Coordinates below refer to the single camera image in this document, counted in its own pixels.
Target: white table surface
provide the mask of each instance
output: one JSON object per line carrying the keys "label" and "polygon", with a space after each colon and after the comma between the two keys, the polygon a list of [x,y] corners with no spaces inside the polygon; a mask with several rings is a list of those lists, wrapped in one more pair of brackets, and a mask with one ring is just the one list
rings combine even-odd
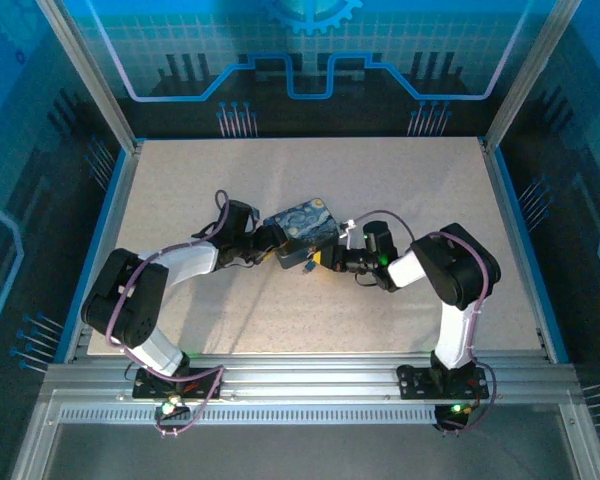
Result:
{"label": "white table surface", "polygon": [[[147,141],[118,246],[146,252],[187,239],[217,219],[213,195],[219,188],[257,207],[263,218],[320,197],[338,221],[393,210],[417,238],[458,222],[502,269],[480,318],[476,348],[539,347],[475,138]],[[399,250],[405,248],[404,229],[386,220]],[[362,246],[357,235],[354,246]],[[158,325],[189,353],[416,352],[435,346],[441,304],[425,279],[389,294],[359,287],[352,275],[301,270],[283,270],[273,259],[250,270],[196,277],[165,293]],[[117,352],[94,333],[89,353]]]}

